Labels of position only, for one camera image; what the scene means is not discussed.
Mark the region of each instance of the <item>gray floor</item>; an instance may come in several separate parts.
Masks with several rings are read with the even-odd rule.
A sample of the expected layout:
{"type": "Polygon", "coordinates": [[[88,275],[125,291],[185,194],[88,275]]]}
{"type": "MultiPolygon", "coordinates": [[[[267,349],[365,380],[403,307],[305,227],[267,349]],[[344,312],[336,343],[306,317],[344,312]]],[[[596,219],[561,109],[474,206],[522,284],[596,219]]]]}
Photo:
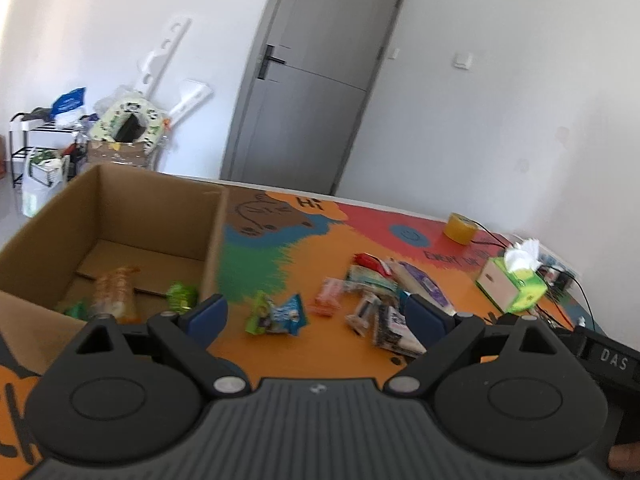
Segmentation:
{"type": "Polygon", "coordinates": [[[22,214],[20,186],[11,187],[11,175],[0,179],[0,247],[15,234],[28,220],[22,214]]]}

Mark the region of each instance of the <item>green tissue box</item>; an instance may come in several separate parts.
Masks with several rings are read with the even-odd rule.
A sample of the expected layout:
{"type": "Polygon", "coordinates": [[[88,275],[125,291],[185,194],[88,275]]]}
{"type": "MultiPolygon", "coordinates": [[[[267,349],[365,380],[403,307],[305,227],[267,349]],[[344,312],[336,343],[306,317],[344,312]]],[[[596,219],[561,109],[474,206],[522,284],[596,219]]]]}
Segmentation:
{"type": "Polygon", "coordinates": [[[528,310],[546,293],[546,283],[533,270],[507,272],[503,258],[489,258],[476,285],[502,312],[528,310]]]}

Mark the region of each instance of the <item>finger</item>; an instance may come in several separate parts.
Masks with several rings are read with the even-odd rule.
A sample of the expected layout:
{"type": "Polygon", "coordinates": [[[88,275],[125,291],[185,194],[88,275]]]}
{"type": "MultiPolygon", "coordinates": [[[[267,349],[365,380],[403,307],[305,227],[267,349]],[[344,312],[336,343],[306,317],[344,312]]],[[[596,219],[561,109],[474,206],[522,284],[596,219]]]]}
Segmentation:
{"type": "Polygon", "coordinates": [[[640,442],[612,447],[609,467],[623,473],[640,471],[640,442]]]}

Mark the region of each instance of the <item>door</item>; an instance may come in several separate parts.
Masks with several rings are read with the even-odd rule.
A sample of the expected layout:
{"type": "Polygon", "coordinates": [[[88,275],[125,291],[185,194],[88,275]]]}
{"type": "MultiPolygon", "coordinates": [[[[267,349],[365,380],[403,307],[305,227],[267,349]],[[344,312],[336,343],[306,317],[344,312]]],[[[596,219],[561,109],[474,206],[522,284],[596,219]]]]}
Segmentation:
{"type": "Polygon", "coordinates": [[[329,194],[400,0],[280,0],[232,180],[329,194]]]}

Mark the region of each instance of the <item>black door handle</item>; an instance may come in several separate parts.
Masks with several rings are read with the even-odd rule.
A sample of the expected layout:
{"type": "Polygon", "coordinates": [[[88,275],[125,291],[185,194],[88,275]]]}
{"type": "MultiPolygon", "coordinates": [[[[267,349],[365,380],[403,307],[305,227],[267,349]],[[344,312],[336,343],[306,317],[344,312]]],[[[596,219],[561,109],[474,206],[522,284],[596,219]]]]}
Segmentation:
{"type": "Polygon", "coordinates": [[[267,45],[267,48],[264,51],[264,56],[262,56],[262,64],[260,65],[260,72],[258,72],[258,79],[264,80],[267,77],[267,69],[269,68],[269,63],[273,61],[274,63],[280,65],[286,65],[287,62],[284,59],[279,59],[277,57],[273,57],[273,49],[275,47],[273,45],[267,45]]]}

